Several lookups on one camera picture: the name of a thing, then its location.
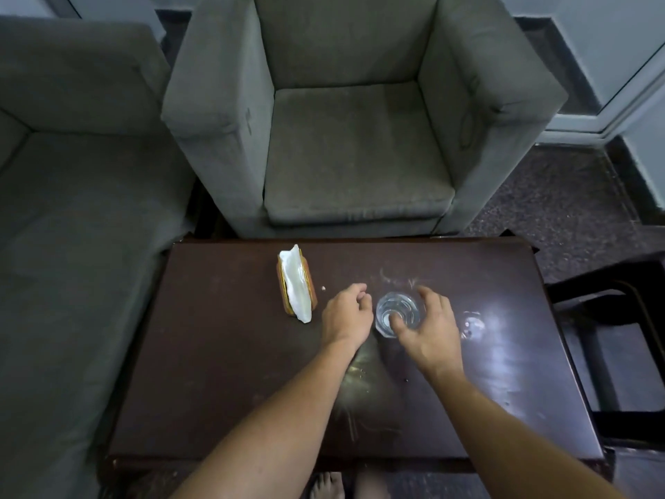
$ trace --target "person's left hand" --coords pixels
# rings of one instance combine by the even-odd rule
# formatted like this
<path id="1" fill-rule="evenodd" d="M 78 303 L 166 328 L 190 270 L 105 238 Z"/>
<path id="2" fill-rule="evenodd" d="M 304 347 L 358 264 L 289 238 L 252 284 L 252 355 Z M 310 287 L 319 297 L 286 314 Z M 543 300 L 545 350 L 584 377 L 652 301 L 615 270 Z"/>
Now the person's left hand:
<path id="1" fill-rule="evenodd" d="M 354 283 L 328 301 L 323 310 L 321 347 L 345 343 L 357 352 L 370 334 L 374 313 L 366 283 Z"/>

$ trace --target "person's left arm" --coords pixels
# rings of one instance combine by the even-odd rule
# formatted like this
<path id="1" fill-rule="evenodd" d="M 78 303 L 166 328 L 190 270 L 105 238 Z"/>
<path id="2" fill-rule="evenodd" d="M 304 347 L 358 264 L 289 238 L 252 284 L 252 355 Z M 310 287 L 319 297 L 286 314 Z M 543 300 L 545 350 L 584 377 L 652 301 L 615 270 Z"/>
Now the person's left arm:
<path id="1" fill-rule="evenodd" d="M 294 499 L 314 468 L 340 384 L 374 321 L 363 283 L 323 311 L 319 354 L 226 436 L 173 495 L 176 499 Z"/>

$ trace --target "person's right arm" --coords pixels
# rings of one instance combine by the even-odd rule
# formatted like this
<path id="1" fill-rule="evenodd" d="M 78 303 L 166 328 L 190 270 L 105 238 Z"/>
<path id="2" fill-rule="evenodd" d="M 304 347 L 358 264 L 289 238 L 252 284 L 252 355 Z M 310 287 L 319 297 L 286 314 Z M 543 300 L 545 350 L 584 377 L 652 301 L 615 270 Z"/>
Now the person's right arm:
<path id="1" fill-rule="evenodd" d="M 619 499 L 611 484 L 485 397 L 464 375 L 450 302 L 419 287 L 427 317 L 418 330 L 391 315 L 400 343 L 428 379 L 493 499 Z"/>

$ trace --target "armchair armrest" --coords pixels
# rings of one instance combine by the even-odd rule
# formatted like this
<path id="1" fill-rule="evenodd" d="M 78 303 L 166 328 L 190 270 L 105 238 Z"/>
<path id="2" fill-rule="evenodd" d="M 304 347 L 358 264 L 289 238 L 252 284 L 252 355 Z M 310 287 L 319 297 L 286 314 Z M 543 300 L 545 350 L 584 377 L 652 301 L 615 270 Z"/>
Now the armchair armrest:
<path id="1" fill-rule="evenodd" d="M 567 98 L 501 0 L 439 0 L 418 76 L 463 230 Z"/>
<path id="2" fill-rule="evenodd" d="M 274 102 L 254 0 L 202 0 L 178 54 L 162 120 L 241 237 L 269 231 L 263 184 Z"/>

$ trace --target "hand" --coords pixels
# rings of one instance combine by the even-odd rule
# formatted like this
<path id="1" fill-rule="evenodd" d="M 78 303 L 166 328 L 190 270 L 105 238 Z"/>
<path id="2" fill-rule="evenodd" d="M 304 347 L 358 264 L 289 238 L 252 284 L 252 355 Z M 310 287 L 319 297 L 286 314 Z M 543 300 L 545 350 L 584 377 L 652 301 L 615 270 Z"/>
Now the hand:
<path id="1" fill-rule="evenodd" d="M 428 379 L 441 373 L 463 375 L 460 332 L 450 301 L 428 287 L 419 287 L 418 293 L 427 309 L 420 328 L 409 329 L 396 313 L 390 316 L 390 327 Z"/>
<path id="2" fill-rule="evenodd" d="M 372 296 L 366 283 L 354 283 L 328 301 L 323 310 L 321 347 L 345 343 L 357 352 L 370 334 L 374 322 Z"/>

